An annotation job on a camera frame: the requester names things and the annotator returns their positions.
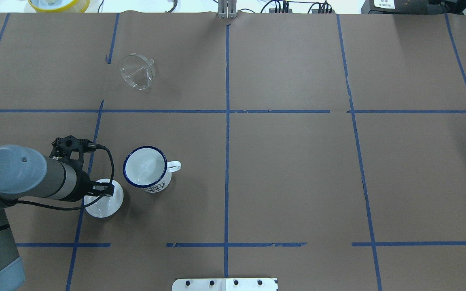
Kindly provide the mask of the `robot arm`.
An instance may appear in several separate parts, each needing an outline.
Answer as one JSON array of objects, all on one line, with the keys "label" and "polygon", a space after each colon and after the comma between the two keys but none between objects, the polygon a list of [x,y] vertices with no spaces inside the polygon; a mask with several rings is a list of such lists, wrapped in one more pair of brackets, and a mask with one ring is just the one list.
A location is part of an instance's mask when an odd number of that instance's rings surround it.
[{"label": "robot arm", "polygon": [[25,280],[22,258],[15,243],[6,208],[16,205],[76,211],[27,200],[27,197],[75,202],[86,196],[99,201],[113,195],[111,182],[96,182],[83,170],[83,155],[109,149],[84,140],[72,147],[56,146],[50,156],[14,144],[0,146],[0,291],[15,291]]}]

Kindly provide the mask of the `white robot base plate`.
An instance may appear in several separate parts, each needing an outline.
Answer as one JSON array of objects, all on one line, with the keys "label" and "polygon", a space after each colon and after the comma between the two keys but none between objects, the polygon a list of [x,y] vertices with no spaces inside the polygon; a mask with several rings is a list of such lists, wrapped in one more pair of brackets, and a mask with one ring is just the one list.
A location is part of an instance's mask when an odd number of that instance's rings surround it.
[{"label": "white robot base plate", "polygon": [[278,291],[276,278],[180,278],[172,291]]}]

